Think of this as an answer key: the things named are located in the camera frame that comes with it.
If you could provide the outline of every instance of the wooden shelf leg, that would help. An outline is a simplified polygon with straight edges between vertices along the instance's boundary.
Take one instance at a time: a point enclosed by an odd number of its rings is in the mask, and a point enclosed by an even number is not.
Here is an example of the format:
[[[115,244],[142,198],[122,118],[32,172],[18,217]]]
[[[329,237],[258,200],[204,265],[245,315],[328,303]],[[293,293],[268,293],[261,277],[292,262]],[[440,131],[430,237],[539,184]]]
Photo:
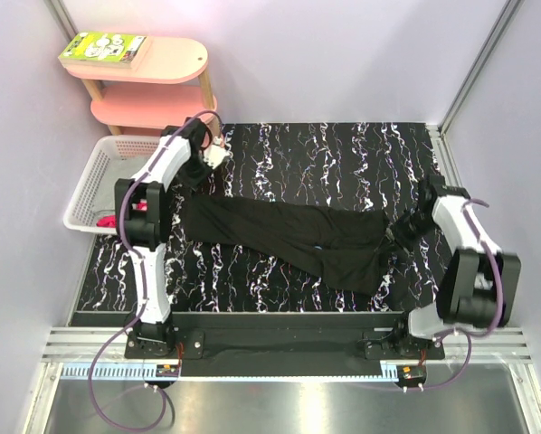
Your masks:
[[[101,90],[103,89],[103,84],[99,80],[86,80],[82,79],[81,82],[86,87],[86,90],[91,96],[91,99],[94,101],[102,101],[104,99]],[[108,125],[109,132],[113,136],[119,136],[122,134],[121,129],[115,125]]]
[[[207,69],[202,71],[202,73],[198,76],[198,80],[200,81],[200,89],[202,90],[202,102],[204,107],[206,109],[214,110],[213,88],[210,85],[210,76],[208,75]],[[213,118],[213,120],[208,123],[208,127],[215,136],[220,136],[220,123],[218,122],[218,118]]]

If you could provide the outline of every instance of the pants leg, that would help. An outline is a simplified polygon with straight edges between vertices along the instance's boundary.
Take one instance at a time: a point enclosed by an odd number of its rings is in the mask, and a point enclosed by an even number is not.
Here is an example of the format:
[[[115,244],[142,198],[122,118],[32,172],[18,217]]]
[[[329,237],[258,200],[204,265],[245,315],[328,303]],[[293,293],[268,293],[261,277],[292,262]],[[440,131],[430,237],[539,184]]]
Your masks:
[[[382,211],[195,196],[182,224],[193,241],[240,244],[321,277],[332,288],[373,295],[386,272],[377,251],[388,220]]]

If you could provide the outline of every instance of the shelf top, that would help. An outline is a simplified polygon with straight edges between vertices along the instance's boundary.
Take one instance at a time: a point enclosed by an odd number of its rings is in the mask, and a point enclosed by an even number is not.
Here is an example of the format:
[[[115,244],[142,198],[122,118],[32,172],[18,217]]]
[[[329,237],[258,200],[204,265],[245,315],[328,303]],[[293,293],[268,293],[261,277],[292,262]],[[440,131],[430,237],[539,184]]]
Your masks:
[[[198,77],[208,64],[208,51],[198,41],[186,38],[151,37],[151,45],[134,70],[116,67],[67,65],[79,79],[177,84]]]

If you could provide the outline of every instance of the black and white marbled mat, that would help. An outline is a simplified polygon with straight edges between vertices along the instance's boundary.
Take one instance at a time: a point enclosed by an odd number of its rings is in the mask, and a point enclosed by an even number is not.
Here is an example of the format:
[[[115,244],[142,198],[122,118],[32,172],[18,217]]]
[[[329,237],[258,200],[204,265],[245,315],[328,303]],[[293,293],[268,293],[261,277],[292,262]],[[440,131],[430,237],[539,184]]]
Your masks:
[[[225,128],[233,159],[203,193],[263,201],[384,208],[397,219],[417,197],[416,181],[437,173],[424,124],[238,124]],[[308,312],[411,310],[432,301],[450,258],[430,234],[406,263],[390,264],[374,297],[338,291],[280,259],[242,247],[189,242],[177,212],[190,192],[174,185],[166,284],[175,311]],[[128,312],[136,290],[116,237],[96,239],[78,312]]]

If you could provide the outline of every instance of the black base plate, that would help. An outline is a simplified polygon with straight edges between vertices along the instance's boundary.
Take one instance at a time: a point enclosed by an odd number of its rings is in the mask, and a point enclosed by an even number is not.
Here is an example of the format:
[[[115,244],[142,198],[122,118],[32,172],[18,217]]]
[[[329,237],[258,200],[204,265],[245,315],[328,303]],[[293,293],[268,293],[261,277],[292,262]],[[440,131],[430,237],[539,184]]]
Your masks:
[[[365,358],[368,360],[417,360],[421,357],[420,344],[424,342],[427,344],[425,347],[425,358],[427,360],[443,360],[445,353],[443,352],[443,346],[436,347],[432,341],[423,341],[417,339],[417,344],[404,344],[403,353],[400,354],[396,351],[385,338],[390,332],[380,331],[366,331],[363,333],[363,339],[365,340]]]
[[[186,377],[362,376],[381,375],[381,360],[400,358],[367,354],[363,339],[387,335],[378,330],[391,330],[401,318],[399,313],[174,313],[172,322],[176,341],[184,345]],[[127,358],[160,354],[147,345],[127,345]],[[175,358],[176,350],[168,357]],[[433,348],[427,358],[441,359],[443,350]]]
[[[178,330],[176,342],[182,344],[185,360],[202,358],[204,350],[204,332],[201,330]],[[140,341],[131,334],[126,343],[124,357],[127,359],[174,359],[178,358],[176,348],[168,349],[159,342]]]

